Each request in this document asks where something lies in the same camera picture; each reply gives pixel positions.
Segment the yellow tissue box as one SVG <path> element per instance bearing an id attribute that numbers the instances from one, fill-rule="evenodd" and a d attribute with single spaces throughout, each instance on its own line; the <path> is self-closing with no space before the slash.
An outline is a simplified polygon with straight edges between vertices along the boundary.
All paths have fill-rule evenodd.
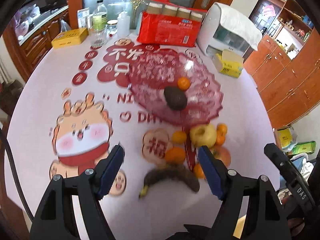
<path id="1" fill-rule="evenodd" d="M 223 50 L 221 53 L 216 53 L 212 60 L 220 74 L 234 78 L 240 77 L 243 70 L 243 57 L 232 51 Z"/>

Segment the yellow tin box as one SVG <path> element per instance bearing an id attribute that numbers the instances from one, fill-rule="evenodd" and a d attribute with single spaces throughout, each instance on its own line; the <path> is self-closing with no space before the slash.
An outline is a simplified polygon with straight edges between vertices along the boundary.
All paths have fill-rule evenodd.
<path id="1" fill-rule="evenodd" d="M 82 44 L 88 36 L 87 28 L 73 29 L 59 33 L 51 42 L 53 48 L 63 48 Z"/>

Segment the red paper cup package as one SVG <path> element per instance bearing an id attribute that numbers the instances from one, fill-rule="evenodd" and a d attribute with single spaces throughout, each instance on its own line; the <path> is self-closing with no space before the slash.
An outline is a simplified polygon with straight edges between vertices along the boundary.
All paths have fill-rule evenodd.
<path id="1" fill-rule="evenodd" d="M 207 11 L 175 5 L 169 0 L 138 0 L 142 6 L 137 41 L 144 44 L 195 46 Z"/>

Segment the red yellow apple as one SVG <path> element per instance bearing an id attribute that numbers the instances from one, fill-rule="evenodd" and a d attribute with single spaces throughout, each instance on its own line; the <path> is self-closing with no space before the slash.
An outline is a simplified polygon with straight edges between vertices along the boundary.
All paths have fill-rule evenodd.
<path id="1" fill-rule="evenodd" d="M 216 159 L 219 159 L 223 162 L 225 167 L 229 167 L 231 164 L 231 155 L 227 148 L 223 146 L 214 146 L 213 147 L 213 155 Z"/>

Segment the white cloth on appliance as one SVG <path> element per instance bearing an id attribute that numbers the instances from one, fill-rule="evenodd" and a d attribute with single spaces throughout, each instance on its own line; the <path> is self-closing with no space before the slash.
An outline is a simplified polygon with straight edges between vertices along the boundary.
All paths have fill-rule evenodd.
<path id="1" fill-rule="evenodd" d="M 254 23 L 233 7 L 219 2 L 213 5 L 220 9 L 220 25 L 243 38 L 252 49 L 257 51 L 263 35 Z"/>

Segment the small glass jar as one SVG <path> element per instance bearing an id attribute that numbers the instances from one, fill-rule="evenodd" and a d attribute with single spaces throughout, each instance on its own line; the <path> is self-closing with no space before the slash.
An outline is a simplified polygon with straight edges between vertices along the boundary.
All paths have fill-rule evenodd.
<path id="1" fill-rule="evenodd" d="M 109 35 L 115 35 L 117 33 L 117 20 L 109 20 L 107 21 L 107 31 Z"/>

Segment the small mandarin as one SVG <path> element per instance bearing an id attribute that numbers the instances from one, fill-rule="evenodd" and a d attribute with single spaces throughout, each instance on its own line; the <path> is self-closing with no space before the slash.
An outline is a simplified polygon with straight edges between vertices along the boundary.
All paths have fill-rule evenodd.
<path id="1" fill-rule="evenodd" d="M 224 135 L 226 135 L 228 132 L 228 127 L 224 123 L 217 124 L 216 129 L 217 129 L 217 131 L 219 131 L 221 134 L 224 134 Z"/>
<path id="2" fill-rule="evenodd" d="M 171 140 L 175 144 L 183 145 L 187 140 L 187 134 L 184 131 L 175 131 Z"/>

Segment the printed white tablecloth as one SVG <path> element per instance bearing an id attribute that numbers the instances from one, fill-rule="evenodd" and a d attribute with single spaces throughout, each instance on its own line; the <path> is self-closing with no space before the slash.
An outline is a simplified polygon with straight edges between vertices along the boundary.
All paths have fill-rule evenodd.
<path id="1" fill-rule="evenodd" d="M 116 239 L 166 239 L 185 224 L 212 226 L 220 201 L 212 195 L 205 180 L 198 193 L 179 181 L 163 181 L 139 198 L 145 174 L 153 168 L 142 156 L 142 139 L 151 130 L 164 129 L 168 134 L 176 127 L 149 116 L 133 96 L 116 81 L 100 82 L 97 74 L 105 65 L 106 48 L 98 50 L 84 83 L 74 86 L 73 77 L 90 50 L 89 40 L 77 46 L 50 50 L 25 84 L 17 102 L 8 131 L 18 178 L 32 212 L 36 212 L 49 184 L 49 168 L 56 159 L 52 147 L 53 129 L 63 113 L 66 88 L 69 100 L 83 100 L 92 92 L 96 102 L 103 102 L 112 119 L 110 145 L 121 144 L 125 159 L 121 166 L 126 189 L 118 197 L 105 196 L 101 208 Z M 264 147 L 274 142 L 267 111 L 247 72 L 235 79 L 216 71 L 211 59 L 203 62 L 223 92 L 222 110 L 213 124 L 228 127 L 225 148 L 231 154 L 230 167 L 242 176 L 268 176 L 279 188 L 279 172 L 264 155 Z"/>

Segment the drinking glass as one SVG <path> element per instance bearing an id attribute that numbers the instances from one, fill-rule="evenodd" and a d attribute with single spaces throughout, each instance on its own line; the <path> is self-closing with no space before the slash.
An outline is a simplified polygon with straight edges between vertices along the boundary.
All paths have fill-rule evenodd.
<path id="1" fill-rule="evenodd" d="M 96 29 L 90 27 L 88 30 L 91 46 L 102 47 L 107 42 L 106 28 Z"/>

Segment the dark avocado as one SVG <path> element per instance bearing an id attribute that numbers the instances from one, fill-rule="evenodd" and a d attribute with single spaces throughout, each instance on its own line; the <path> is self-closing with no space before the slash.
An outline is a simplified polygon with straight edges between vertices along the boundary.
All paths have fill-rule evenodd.
<path id="1" fill-rule="evenodd" d="M 185 109 L 188 103 L 185 93 L 177 87 L 165 87 L 164 97 L 169 108 L 175 111 L 181 111 Z"/>

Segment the overripe brown banana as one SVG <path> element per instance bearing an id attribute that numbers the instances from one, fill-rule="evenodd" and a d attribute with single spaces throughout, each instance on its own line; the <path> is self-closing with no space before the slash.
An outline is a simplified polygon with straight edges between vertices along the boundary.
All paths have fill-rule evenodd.
<path id="1" fill-rule="evenodd" d="M 195 193 L 200 190 L 199 180 L 191 171 L 183 165 L 168 165 L 163 168 L 154 168 L 145 175 L 139 198 L 145 197 L 150 187 L 165 180 L 181 181 Z"/>

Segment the pink glass fruit bowl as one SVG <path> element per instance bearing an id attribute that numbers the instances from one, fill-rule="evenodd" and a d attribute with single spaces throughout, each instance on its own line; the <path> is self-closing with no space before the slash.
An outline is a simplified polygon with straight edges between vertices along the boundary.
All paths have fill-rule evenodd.
<path id="1" fill-rule="evenodd" d="M 135 102 L 172 125 L 206 124 L 222 110 L 223 92 L 214 74 L 184 53 L 146 52 L 126 77 Z"/>

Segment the wooden cabinet wall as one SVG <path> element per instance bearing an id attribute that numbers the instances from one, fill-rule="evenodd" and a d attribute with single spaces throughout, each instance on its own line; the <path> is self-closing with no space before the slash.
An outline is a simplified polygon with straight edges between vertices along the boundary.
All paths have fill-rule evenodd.
<path id="1" fill-rule="evenodd" d="M 286 0 L 270 18 L 264 2 L 252 13 L 263 32 L 244 68 L 257 86 L 273 128 L 289 125 L 319 104 L 319 32 L 295 0 Z"/>

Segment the yellow speckled pear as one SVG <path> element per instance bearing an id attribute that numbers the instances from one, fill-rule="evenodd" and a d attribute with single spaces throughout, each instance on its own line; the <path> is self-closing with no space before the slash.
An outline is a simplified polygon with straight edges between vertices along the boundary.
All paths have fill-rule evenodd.
<path id="1" fill-rule="evenodd" d="M 191 143 L 195 147 L 214 146 L 217 139 L 216 128 L 212 124 L 197 125 L 190 129 L 189 132 Z"/>

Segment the mandarin orange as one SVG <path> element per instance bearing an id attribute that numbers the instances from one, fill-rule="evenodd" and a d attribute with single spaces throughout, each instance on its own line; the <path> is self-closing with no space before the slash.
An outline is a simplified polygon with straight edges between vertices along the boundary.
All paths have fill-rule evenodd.
<path id="1" fill-rule="evenodd" d="M 191 86 L 191 81 L 187 77 L 180 77 L 177 81 L 177 86 L 180 90 L 186 91 Z"/>
<path id="2" fill-rule="evenodd" d="M 167 164 L 183 164 L 186 159 L 186 152 L 180 147 L 173 147 L 165 153 L 164 157 Z"/>

